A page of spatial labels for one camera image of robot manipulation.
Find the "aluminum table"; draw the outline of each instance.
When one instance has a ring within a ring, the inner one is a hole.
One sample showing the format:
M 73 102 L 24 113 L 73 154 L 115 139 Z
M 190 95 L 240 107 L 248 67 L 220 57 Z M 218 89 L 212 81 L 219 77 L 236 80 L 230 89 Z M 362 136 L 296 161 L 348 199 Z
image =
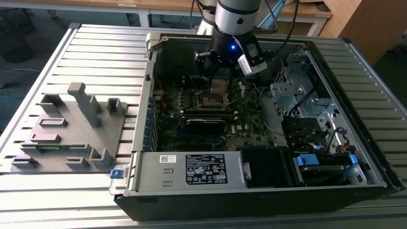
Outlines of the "aluminum table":
M 43 93 L 61 93 L 71 82 L 84 82 L 97 101 L 112 95 L 129 104 L 116 164 L 127 164 L 135 134 L 137 104 L 147 58 L 149 32 L 190 33 L 190 30 L 72 25 L 0 137 L 0 164 L 9 163 L 29 135 L 41 107 Z M 358 113 L 387 158 L 407 180 L 407 112 L 351 43 L 342 39 L 312 40 L 347 92 Z M 108 174 L 48 174 L 0 176 L 0 228 L 192 228 L 254 226 L 270 228 L 404 228 L 407 191 L 380 200 L 360 202 L 336 212 L 270 218 L 133 222 L 109 195 Z

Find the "power supply label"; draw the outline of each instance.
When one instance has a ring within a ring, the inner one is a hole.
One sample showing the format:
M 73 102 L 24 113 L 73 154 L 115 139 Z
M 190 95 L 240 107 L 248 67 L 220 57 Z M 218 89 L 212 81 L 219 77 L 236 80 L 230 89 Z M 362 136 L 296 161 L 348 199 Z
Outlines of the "power supply label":
M 224 154 L 187 155 L 188 185 L 227 184 L 227 167 Z

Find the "blue latch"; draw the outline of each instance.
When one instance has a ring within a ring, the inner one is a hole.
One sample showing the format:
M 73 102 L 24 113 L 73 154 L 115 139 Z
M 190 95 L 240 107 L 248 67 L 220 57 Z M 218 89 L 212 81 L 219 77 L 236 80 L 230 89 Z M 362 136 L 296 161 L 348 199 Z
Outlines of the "blue latch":
M 296 157 L 299 166 L 318 166 L 319 161 L 315 154 L 302 154 Z
M 109 178 L 111 179 L 123 179 L 124 178 L 124 170 L 112 169 L 109 171 Z
M 351 162 L 354 165 L 358 164 L 359 161 L 358 161 L 356 155 L 351 154 L 350 159 L 351 159 Z

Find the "floor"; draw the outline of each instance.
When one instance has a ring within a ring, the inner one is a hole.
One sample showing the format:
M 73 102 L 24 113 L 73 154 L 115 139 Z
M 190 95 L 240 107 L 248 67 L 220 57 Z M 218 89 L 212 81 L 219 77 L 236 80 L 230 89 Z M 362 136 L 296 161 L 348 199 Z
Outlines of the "floor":
M 35 56 L 31 60 L 19 64 L 8 63 L 0 57 L 0 72 L 5 69 L 16 68 L 29 68 L 40 71 L 47 64 L 72 22 L 100 25 L 129 25 L 124 13 L 57 10 L 56 14 L 57 18 L 51 19 L 47 10 L 32 9 L 31 20 L 36 30 L 25 35 L 25 40 L 33 50 Z M 132 17 L 132 20 L 139 26 L 137 15 Z M 200 23 L 200 18 L 194 17 L 191 21 L 192 26 L 196 26 Z M 153 27 L 188 29 L 190 18 L 181 16 L 161 16 L 161 18 L 159 18 L 157 15 L 152 15 L 151 24 Z M 0 74 L 0 85 L 1 82 L 5 83 L 5 86 L 0 88 L 0 95 L 7 97 L 24 97 L 36 77 L 37 74 L 33 72 L 9 72 Z M 5 128 L 21 101 L 23 99 L 5 99 L 0 97 L 0 133 Z
M 128 19 L 124 13 L 104 13 L 104 12 L 79 12 L 64 11 L 56 12 L 57 18 L 51 19 L 45 10 L 32 10 L 31 19 L 35 24 L 36 30 L 25 35 L 25 39 L 31 48 L 33 49 L 35 56 L 31 60 L 11 64 L 7 63 L 0 57 L 0 68 L 31 68 L 41 70 L 52 52 L 63 38 L 67 28 L 72 22 L 85 24 L 101 25 L 120 25 L 128 26 Z M 139 25 L 137 16 L 132 17 L 132 21 Z M 192 18 L 192 26 L 198 25 L 200 18 Z M 190 28 L 190 18 L 181 16 L 152 16 L 152 26 L 165 28 Z M 398 58 L 387 53 L 375 66 L 375 70 L 382 76 L 394 94 L 399 98 L 402 104 L 407 105 L 407 54 L 400 55 Z M 11 72 L 0 75 L 0 82 L 5 86 L 0 89 L 0 95 L 8 97 L 24 97 L 37 74 L 33 72 Z M 12 115 L 21 103 L 23 99 L 5 99 L 0 98 L 0 133 L 8 124 Z

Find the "circuit board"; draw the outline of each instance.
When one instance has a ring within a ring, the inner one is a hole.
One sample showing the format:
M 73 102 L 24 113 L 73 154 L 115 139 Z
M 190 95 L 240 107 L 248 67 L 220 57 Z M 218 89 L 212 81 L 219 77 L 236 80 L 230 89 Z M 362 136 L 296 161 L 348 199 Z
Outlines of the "circuit board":
M 272 144 L 252 83 L 218 80 L 210 90 L 188 75 L 157 81 L 157 151 L 235 151 Z

